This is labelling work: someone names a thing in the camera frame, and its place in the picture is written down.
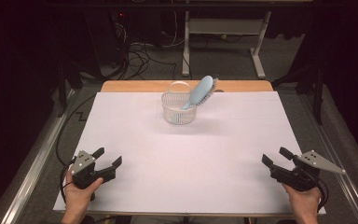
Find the clear plastic basket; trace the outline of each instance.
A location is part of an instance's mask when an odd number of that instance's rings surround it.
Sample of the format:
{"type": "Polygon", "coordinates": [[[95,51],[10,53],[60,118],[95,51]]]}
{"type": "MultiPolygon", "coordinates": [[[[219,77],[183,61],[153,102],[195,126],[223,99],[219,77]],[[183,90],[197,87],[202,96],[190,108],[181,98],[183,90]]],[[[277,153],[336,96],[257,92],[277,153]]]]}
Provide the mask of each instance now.
{"type": "Polygon", "coordinates": [[[172,124],[188,124],[194,120],[197,113],[197,106],[191,105],[187,110],[181,110],[181,107],[190,97],[191,88],[183,81],[173,82],[168,91],[161,96],[164,118],[172,124]],[[176,84],[187,85],[189,91],[172,91],[172,86],[176,84]]]}

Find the gray carpet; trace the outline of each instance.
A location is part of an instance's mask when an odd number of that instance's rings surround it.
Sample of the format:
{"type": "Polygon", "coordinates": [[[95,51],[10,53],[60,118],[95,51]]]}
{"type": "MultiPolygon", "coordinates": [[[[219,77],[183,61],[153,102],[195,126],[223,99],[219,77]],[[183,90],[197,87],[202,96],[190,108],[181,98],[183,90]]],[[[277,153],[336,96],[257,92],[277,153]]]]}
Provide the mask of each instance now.
{"type": "MultiPolygon", "coordinates": [[[[260,58],[264,66],[267,80],[272,81],[276,78],[284,76],[290,64],[296,55],[296,50],[301,43],[301,38],[284,40],[281,37],[277,39],[266,39],[260,52],[260,58]]],[[[220,79],[257,79],[253,68],[252,59],[248,53],[248,49],[255,44],[254,37],[246,37],[238,42],[222,43],[218,40],[209,40],[206,45],[205,40],[201,37],[192,39],[190,53],[191,72],[193,79],[200,79],[205,75],[215,74],[220,79]]],[[[149,61],[148,67],[140,75],[132,79],[186,79],[189,77],[181,77],[182,66],[182,48],[166,48],[156,49],[147,47],[148,55],[158,62],[149,61]]],[[[132,64],[141,64],[141,59],[134,59],[132,64]]],[[[130,77],[136,71],[129,70],[126,77],[130,77]]],[[[358,192],[358,146],[352,138],[348,128],[342,117],[334,106],[328,89],[324,89],[324,102],[322,119],[323,126],[315,125],[313,117],[310,115],[307,104],[311,100],[310,96],[297,95],[294,89],[295,85],[285,84],[276,89],[282,99],[287,117],[292,125],[297,141],[303,152],[314,149],[326,158],[330,158],[329,148],[332,147],[339,161],[346,169],[352,184],[358,192]]],[[[73,104],[70,107],[72,113],[75,108],[82,104],[86,99],[95,94],[101,88],[101,83],[87,83],[85,87],[73,98],[73,104]]],[[[83,118],[86,118],[90,112],[93,98],[79,107],[76,112],[83,112],[83,118]]],[[[16,195],[24,177],[34,162],[34,158],[40,148],[39,142],[43,141],[50,126],[56,119],[59,104],[53,112],[47,128],[44,133],[40,134],[40,139],[36,142],[34,148],[30,151],[29,156],[24,161],[18,174],[14,178],[12,185],[7,189],[0,201],[0,222],[4,218],[11,201],[16,195]]],[[[64,161],[69,161],[74,155],[77,142],[85,126],[85,121],[79,119],[79,114],[75,113],[63,127],[62,135],[58,144],[59,154],[64,161]]],[[[20,213],[17,223],[59,223],[62,214],[52,211],[56,197],[59,193],[58,180],[62,166],[57,160],[55,151],[52,150],[48,155],[48,159],[40,177],[37,180],[33,193],[31,194],[24,209],[20,213]]],[[[320,223],[358,223],[358,215],[356,209],[348,200],[351,196],[343,190],[342,183],[336,175],[322,172],[322,179],[326,182],[330,189],[330,198],[325,206],[327,215],[320,216],[320,223]]],[[[104,215],[95,216],[96,219],[102,218],[104,215]]],[[[280,218],[258,218],[257,223],[275,223],[280,218]]],[[[137,217],[132,223],[178,223],[178,220],[170,222],[155,220],[149,222],[144,217],[137,217]]],[[[195,223],[218,223],[216,220],[210,219],[194,219],[195,223]]],[[[223,223],[240,223],[235,220],[224,220],[223,223]]]]}

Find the blue brush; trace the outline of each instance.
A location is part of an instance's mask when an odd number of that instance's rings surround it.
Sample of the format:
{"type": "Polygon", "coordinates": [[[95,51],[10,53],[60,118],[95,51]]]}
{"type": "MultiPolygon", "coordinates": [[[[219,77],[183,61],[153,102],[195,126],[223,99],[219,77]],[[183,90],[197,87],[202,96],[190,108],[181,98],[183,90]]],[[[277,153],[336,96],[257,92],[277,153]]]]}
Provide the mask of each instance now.
{"type": "Polygon", "coordinates": [[[215,81],[211,76],[204,77],[199,84],[191,91],[187,102],[181,110],[187,110],[191,105],[202,105],[212,95],[215,88],[215,81]]]}

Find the human hand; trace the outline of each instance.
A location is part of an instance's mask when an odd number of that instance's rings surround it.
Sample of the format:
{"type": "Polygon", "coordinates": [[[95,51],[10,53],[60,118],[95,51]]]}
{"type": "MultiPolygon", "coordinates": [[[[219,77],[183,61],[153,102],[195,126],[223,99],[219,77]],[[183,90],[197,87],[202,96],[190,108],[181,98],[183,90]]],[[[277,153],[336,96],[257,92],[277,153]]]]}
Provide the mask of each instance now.
{"type": "Polygon", "coordinates": [[[79,189],[72,183],[72,167],[66,173],[65,187],[66,211],[62,218],[62,224],[78,224],[86,215],[92,193],[101,186],[103,179],[100,177],[86,189],[79,189]]]}
{"type": "Polygon", "coordinates": [[[296,218],[297,224],[318,223],[318,204],[321,200],[321,192],[317,188],[307,191],[297,191],[285,184],[282,184],[296,218]]]}

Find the white paper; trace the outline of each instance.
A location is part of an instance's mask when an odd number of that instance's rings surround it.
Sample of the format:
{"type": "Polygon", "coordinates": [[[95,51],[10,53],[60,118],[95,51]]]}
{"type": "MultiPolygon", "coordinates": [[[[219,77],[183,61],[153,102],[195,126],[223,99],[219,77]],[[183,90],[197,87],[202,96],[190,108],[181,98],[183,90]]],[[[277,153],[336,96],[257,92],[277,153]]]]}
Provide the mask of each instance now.
{"type": "MultiPolygon", "coordinates": [[[[162,92],[100,92],[76,149],[101,170],[122,156],[117,177],[100,186],[90,211],[128,214],[291,214],[263,154],[301,154],[277,92],[216,92],[187,125],[162,115],[162,92]]],[[[61,195],[54,210],[64,210],[61,195]]]]}

